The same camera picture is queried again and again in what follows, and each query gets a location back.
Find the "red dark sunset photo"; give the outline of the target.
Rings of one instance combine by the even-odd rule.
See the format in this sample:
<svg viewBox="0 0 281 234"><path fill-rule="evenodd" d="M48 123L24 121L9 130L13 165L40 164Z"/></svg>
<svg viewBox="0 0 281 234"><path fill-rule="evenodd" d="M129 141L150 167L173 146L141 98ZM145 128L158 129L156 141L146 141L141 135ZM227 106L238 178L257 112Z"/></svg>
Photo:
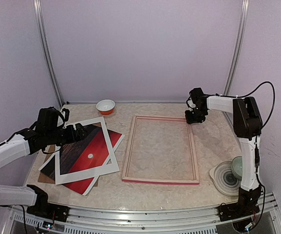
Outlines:
<svg viewBox="0 0 281 234"><path fill-rule="evenodd" d="M60 173L67 174L78 172L93 167L111 164L105 139L100 124L84 126L89 135L82 141L66 144L60 149ZM112 130L108 130L113 150L115 151L124 138L124 135ZM45 174L55 181L55 156L51 156L40 169L40 173ZM62 184L64 187L80 194L87 195L93 188L94 181L99 176Z"/></svg>

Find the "white mat board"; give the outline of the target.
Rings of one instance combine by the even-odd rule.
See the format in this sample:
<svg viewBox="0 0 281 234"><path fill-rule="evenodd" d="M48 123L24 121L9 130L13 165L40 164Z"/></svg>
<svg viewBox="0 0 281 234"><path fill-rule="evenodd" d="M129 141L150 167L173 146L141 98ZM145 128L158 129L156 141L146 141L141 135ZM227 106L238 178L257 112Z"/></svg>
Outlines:
<svg viewBox="0 0 281 234"><path fill-rule="evenodd" d="M84 125L90 125L90 124L96 124L96 123L101 124L105 143L107 146L107 150L109 152L109 157L107 159L111 160L111 164L105 164L104 166L93 167L91 169L86 169L86 170L82 170L82 171L78 171L78 172L61 174L60 173L60 153L54 153L54 156L55 156L55 184L56 185L71 183L71 182L84 180L84 179L89 179L89 178L93 178L96 176L101 176L101 175L105 175L105 174L118 172L120 170L116 156L115 156L115 152L112 147L111 139L108 134L108 130L106 127L104 117L96 117L96 118L92 118L92 119L82 120L82 121L71 123L71 125L75 126L76 123L81 123Z"/></svg>

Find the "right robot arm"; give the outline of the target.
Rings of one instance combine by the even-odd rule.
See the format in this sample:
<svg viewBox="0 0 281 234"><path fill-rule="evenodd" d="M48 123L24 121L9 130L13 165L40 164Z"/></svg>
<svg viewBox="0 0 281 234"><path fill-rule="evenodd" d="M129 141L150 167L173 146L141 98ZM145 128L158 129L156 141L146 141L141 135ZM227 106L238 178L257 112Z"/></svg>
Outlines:
<svg viewBox="0 0 281 234"><path fill-rule="evenodd" d="M237 203L223 205L221 210L238 216L245 216L249 211L258 213L262 189L258 182L262 119L255 99L209 95L202 88L194 88L189 92L186 105L189 108L185 111L188 124L203 123L209 110L232 114L233 130L241 146L242 179Z"/></svg>

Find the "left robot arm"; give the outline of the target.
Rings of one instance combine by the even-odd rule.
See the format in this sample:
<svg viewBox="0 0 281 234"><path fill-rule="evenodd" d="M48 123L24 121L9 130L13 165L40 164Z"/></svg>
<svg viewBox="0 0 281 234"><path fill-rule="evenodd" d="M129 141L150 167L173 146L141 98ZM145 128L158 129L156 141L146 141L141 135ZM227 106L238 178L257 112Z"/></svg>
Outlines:
<svg viewBox="0 0 281 234"><path fill-rule="evenodd" d="M63 146L79 142L88 135L80 124L66 125L70 111L54 107L41 108L38 119L29 128L13 133L0 143L0 169L11 162L45 150L47 146ZM0 185L0 206L26 206L27 212L47 217L53 207L48 202L48 194L35 185Z"/></svg>

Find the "orange white bowl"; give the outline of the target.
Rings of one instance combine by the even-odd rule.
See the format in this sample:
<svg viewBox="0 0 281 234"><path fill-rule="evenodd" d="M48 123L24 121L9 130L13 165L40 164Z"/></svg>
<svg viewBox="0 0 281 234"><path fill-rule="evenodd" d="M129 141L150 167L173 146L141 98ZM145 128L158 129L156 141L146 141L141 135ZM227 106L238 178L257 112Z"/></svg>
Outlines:
<svg viewBox="0 0 281 234"><path fill-rule="evenodd" d="M116 106L116 104L113 100L104 99L104 100L99 101L96 104L96 109L102 115L110 115L113 113L115 106Z"/></svg>

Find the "brown cardboard backing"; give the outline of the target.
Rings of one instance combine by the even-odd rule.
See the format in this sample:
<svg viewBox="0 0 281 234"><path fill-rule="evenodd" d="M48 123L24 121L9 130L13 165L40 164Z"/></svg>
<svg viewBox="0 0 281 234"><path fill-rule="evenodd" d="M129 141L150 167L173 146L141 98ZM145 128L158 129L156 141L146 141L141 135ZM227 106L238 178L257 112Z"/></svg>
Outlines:
<svg viewBox="0 0 281 234"><path fill-rule="evenodd" d="M51 154L45 155L45 159L44 159L43 163L45 163L50 157L51 157ZM93 185L94 187L98 186L98 181L99 181L99 179L97 179L97 180L95 180L93 182L94 183L94 185ZM55 183L55 181L53 179L51 179L50 177L46 176L43 173L40 173L39 178L38 178L38 182L40 182L40 183L49 183L49 184L54 184Z"/></svg>

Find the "green ceramic bowl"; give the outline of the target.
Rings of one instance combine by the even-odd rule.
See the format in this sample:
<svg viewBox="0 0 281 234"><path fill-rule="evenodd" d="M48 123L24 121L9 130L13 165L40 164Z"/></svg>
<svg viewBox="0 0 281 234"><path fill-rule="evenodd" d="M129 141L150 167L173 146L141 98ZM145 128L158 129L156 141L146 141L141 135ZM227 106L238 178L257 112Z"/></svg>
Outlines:
<svg viewBox="0 0 281 234"><path fill-rule="evenodd" d="M242 157L238 156L232 160L231 171L235 178L242 180Z"/></svg>

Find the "white swirl plate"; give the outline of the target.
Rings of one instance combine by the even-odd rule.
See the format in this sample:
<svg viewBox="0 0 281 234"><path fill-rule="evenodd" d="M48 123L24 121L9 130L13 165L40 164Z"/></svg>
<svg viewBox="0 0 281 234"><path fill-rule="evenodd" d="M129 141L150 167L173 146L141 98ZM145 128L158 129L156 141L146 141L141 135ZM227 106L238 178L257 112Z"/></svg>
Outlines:
<svg viewBox="0 0 281 234"><path fill-rule="evenodd" d="M237 197L241 181L232 173L232 161L219 163L209 171L216 189L225 196Z"/></svg>

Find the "right aluminium corner post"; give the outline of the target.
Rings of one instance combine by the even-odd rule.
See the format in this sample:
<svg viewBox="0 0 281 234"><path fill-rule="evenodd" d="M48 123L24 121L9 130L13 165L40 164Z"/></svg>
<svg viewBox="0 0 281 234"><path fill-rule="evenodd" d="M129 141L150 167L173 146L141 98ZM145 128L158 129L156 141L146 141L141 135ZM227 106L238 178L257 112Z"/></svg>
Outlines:
<svg viewBox="0 0 281 234"><path fill-rule="evenodd" d="M228 77L227 81L225 84L225 88L223 91L224 95L229 95L232 83L235 77L236 73L236 68L238 65L239 57L241 54L241 48L242 48L242 42L243 42L243 37L245 34L245 28L246 28L246 21L247 21L247 16L248 16L248 10L249 10L249 0L243 0L241 3L241 14L240 14L240 20L238 24L238 30L237 30L237 35L236 35L236 42L234 46L234 52L231 60L231 65L229 68L228 72Z"/></svg>

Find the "aluminium corner post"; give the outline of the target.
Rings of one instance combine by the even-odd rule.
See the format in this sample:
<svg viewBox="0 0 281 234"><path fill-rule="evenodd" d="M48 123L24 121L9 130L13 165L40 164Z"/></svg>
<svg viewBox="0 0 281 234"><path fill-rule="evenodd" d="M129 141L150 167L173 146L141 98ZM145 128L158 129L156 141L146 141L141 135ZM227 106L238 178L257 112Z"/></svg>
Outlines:
<svg viewBox="0 0 281 234"><path fill-rule="evenodd" d="M229 68L228 72L228 77L227 81L225 84L225 88L223 91L224 95L229 95L232 83L235 77L236 73L236 68L238 65L239 57L241 54L241 48L242 48L242 42L243 42L243 37L245 34L245 28L246 28L246 21L247 21L247 16L248 16L248 10L249 10L249 0L243 0L241 3L241 14L240 14L240 20L238 24L238 30L237 30L237 35L236 35L236 42L234 46L234 52L231 60L231 65Z"/></svg>
<svg viewBox="0 0 281 234"><path fill-rule="evenodd" d="M33 0L33 7L36 15L36 22L38 26L38 31L40 35L40 42L41 47L44 54L45 64L49 73L50 81L53 87L54 95L57 100L57 103L59 107L62 107L64 105L64 99L59 87L59 83L54 71L53 61L50 54L50 48L47 41L46 36L46 30L45 30L45 23L44 18L42 14L42 7L41 7L41 1L40 0Z"/></svg>

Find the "aluminium front rail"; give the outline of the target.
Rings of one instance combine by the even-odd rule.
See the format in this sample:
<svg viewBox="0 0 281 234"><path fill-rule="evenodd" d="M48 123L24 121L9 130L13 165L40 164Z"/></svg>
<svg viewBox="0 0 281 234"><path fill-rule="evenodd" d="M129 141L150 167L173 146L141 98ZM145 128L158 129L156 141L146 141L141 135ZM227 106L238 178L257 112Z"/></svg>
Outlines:
<svg viewBox="0 0 281 234"><path fill-rule="evenodd" d="M124 211L70 206L64 222L23 214L12 208L4 234L235 234L235 226L248 217L221 221L218 207L175 210Z"/></svg>

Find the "left aluminium corner post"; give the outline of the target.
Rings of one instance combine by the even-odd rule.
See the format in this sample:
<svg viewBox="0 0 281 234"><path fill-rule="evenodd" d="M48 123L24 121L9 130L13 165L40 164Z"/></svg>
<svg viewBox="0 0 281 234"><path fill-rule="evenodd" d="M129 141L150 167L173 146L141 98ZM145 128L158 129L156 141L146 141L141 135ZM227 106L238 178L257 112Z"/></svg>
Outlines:
<svg viewBox="0 0 281 234"><path fill-rule="evenodd" d="M53 87L54 95L57 100L57 103L59 107L62 107L64 105L64 99L59 87L59 83L54 71L53 61L50 54L50 48L47 41L46 36L46 30L45 30L45 23L44 18L42 14L42 7L41 7L41 1L40 0L33 0L33 7L36 15L36 22L38 26L38 31L40 35L40 42L41 47L44 54L45 64L49 73L50 81Z"/></svg>

